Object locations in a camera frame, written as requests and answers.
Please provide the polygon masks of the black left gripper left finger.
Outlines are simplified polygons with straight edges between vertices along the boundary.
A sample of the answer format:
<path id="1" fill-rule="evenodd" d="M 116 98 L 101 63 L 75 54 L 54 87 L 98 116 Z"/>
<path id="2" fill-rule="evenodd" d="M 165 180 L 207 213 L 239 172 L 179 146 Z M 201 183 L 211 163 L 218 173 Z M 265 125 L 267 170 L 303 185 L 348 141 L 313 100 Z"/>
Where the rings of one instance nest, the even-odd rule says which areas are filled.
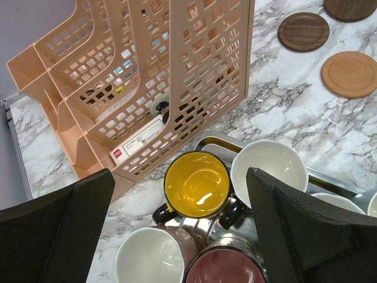
<path id="1" fill-rule="evenodd" d="M 1 282 L 85 282 L 115 188 L 102 169 L 1 211 Z"/>

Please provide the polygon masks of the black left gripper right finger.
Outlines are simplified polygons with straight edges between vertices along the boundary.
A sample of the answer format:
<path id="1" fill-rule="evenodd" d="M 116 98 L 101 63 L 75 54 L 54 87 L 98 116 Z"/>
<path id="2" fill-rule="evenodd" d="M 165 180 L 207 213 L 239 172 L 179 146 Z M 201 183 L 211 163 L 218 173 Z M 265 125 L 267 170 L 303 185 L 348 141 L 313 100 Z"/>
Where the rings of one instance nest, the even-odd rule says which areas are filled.
<path id="1" fill-rule="evenodd" d="M 246 181 L 269 282 L 376 282 L 376 218 L 259 168 L 250 167 Z"/>

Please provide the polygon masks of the light beech wooden coaster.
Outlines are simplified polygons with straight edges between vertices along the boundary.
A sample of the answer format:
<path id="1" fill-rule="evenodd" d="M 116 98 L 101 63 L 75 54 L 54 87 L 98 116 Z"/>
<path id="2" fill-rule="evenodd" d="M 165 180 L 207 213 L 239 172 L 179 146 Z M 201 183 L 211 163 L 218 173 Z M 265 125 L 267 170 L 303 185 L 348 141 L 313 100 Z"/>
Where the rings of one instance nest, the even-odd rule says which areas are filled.
<path id="1" fill-rule="evenodd" d="M 376 90 L 376 61 L 357 51 L 339 52 L 325 61 L 321 79 L 339 97 L 366 97 Z"/>

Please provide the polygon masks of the dark walnut coaster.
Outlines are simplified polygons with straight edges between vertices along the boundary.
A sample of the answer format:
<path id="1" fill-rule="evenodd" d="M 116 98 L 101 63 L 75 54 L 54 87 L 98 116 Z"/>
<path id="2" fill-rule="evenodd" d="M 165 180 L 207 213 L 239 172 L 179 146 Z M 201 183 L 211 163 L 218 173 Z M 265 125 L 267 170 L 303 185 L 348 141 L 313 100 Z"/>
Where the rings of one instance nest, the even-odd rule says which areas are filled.
<path id="1" fill-rule="evenodd" d="M 311 12 L 298 12 L 286 17 L 277 30 L 280 43 L 295 52 L 320 48 L 327 41 L 329 33 L 327 21 Z"/>

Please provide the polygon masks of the dark brown wooden coaster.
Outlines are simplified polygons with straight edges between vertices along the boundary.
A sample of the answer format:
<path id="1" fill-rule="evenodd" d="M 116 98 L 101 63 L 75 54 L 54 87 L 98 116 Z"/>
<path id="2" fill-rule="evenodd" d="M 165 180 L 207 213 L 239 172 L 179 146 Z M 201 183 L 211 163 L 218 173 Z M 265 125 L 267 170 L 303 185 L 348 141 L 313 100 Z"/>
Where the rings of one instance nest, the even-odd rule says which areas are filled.
<path id="1" fill-rule="evenodd" d="M 376 0 L 324 0 L 327 14 L 341 22 L 357 22 L 372 15 Z"/>

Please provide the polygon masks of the white cream middle cup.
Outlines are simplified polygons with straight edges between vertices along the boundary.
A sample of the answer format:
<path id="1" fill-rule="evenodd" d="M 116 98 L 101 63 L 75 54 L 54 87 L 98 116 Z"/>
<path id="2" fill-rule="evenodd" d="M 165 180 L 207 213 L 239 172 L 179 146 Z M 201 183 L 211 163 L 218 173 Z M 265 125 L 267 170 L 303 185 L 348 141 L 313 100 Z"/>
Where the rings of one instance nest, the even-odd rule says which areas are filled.
<path id="1" fill-rule="evenodd" d="M 311 194 L 311 196 L 320 199 L 324 202 L 330 203 L 331 205 L 337 206 L 339 208 L 356 212 L 361 215 L 366 215 L 366 213 L 360 207 L 354 204 L 351 200 L 344 198 L 342 196 L 332 195 L 329 193 L 314 193 Z"/>

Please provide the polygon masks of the white cup at back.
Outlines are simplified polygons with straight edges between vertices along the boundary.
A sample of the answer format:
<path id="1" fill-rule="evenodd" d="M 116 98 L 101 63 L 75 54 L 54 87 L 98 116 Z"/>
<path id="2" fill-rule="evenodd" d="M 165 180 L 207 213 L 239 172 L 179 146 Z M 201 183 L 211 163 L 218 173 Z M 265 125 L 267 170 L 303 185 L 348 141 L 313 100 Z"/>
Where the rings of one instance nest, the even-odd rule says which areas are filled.
<path id="1" fill-rule="evenodd" d="M 294 148 L 268 139 L 254 141 L 237 154 L 230 169 L 235 194 L 248 208 L 251 208 L 251 203 L 246 175 L 250 167 L 261 169 L 301 192 L 307 191 L 307 168 L 301 155 Z"/>

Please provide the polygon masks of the white blue mug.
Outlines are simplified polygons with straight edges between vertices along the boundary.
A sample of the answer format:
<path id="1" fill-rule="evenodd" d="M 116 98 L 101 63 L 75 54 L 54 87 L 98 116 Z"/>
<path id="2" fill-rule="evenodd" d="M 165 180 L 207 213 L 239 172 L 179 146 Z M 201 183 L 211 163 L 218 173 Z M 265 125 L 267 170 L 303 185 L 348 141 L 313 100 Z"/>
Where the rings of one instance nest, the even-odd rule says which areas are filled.
<path id="1" fill-rule="evenodd" d="M 356 195 L 351 201 L 360 207 L 368 216 L 377 218 L 377 191 L 370 189 Z"/>

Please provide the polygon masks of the pink maroon mug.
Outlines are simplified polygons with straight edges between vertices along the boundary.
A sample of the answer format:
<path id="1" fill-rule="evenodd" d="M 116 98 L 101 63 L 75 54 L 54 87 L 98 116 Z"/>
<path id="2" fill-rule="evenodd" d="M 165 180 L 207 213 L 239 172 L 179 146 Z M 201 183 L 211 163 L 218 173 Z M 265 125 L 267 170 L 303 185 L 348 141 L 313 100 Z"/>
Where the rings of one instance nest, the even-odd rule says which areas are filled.
<path id="1" fill-rule="evenodd" d="M 225 237 L 204 248 L 187 267 L 183 282 L 267 282 L 261 263 L 244 241 Z"/>

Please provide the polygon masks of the silver metal tray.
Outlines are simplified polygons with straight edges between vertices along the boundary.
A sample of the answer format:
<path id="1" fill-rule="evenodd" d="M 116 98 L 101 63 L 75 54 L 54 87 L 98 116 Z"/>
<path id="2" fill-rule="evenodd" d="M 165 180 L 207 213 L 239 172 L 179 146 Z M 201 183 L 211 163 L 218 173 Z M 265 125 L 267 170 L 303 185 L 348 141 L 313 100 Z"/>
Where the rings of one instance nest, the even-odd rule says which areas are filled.
<path id="1" fill-rule="evenodd" d="M 216 131 L 197 136 L 193 149 L 169 165 L 163 184 L 167 200 L 153 213 L 153 221 L 185 229 L 199 251 L 219 239 L 237 238 L 261 259 L 252 212 L 239 202 L 229 174 L 245 146 Z"/>

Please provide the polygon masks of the white pink mug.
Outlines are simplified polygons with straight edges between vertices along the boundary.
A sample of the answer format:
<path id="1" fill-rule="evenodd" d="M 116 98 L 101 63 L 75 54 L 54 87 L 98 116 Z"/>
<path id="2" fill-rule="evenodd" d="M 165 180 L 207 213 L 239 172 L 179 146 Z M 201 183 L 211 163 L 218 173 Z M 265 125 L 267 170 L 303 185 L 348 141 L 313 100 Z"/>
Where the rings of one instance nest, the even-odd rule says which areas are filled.
<path id="1" fill-rule="evenodd" d="M 196 256 L 194 239 L 182 228 L 150 226 L 130 233 L 114 262 L 117 282 L 182 282 Z"/>

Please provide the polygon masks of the white stationery box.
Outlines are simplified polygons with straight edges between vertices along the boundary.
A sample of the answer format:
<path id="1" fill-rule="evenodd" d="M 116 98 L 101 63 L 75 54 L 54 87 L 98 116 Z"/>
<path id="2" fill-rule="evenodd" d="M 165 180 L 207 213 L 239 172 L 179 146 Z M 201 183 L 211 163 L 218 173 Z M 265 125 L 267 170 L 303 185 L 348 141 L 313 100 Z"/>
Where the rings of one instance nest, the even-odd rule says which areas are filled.
<path id="1" fill-rule="evenodd" d="M 163 116 L 159 115 L 153 118 L 141 129 L 137 130 L 110 153 L 115 165 L 118 166 L 123 161 L 128 159 L 131 155 L 158 135 L 163 128 Z"/>

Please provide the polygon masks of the yellow black mug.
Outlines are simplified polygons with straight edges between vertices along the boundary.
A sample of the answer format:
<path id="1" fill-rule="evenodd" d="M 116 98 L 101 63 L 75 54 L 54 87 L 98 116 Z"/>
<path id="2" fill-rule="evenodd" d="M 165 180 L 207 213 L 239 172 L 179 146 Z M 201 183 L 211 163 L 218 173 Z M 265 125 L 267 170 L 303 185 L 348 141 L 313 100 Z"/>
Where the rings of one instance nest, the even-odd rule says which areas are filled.
<path id="1" fill-rule="evenodd" d="M 163 190 L 166 203 L 152 216 L 158 225 L 177 216 L 204 219 L 222 214 L 219 224 L 228 230 L 247 210 L 240 200 L 225 208 L 234 193 L 230 172 L 219 157 L 207 151 L 192 150 L 174 159 L 166 171 Z"/>

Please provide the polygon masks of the peach plastic file organizer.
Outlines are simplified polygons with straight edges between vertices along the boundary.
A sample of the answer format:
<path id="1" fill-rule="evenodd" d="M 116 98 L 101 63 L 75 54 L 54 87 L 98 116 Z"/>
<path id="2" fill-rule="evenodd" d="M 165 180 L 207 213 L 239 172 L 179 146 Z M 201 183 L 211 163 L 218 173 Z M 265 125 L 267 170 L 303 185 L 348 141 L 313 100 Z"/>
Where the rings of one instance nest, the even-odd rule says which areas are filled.
<path id="1" fill-rule="evenodd" d="M 77 1 L 9 60 L 80 179 L 134 183 L 247 97 L 253 1 Z M 110 153 L 153 118 L 164 128 L 118 166 Z"/>

